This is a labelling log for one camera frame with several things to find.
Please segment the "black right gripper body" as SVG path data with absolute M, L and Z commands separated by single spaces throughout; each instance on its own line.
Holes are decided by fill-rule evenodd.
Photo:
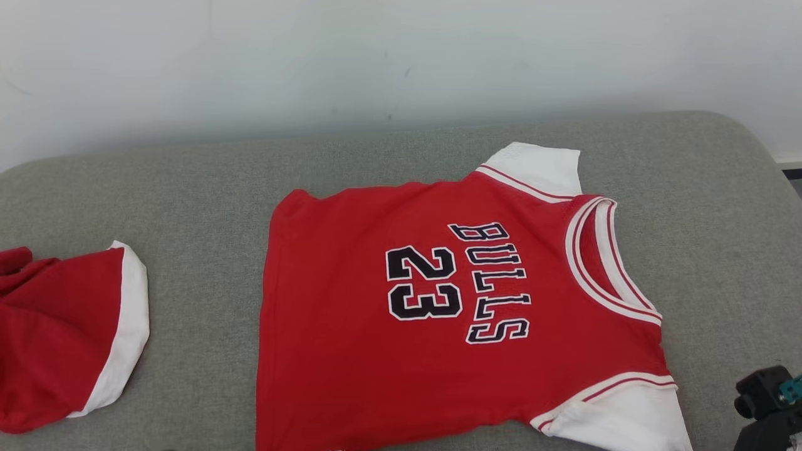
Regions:
M 744 427 L 733 451 L 802 451 L 802 420 L 765 418 Z

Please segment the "red Bulls jersey white sleeves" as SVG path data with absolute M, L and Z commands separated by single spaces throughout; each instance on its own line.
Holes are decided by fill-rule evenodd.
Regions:
M 692 451 L 662 315 L 580 152 L 513 142 L 458 182 L 295 190 L 263 276 L 257 451 L 366 451 L 519 422 Z
M 113 242 L 71 259 L 0 252 L 0 433 L 118 400 L 151 333 L 148 271 Z

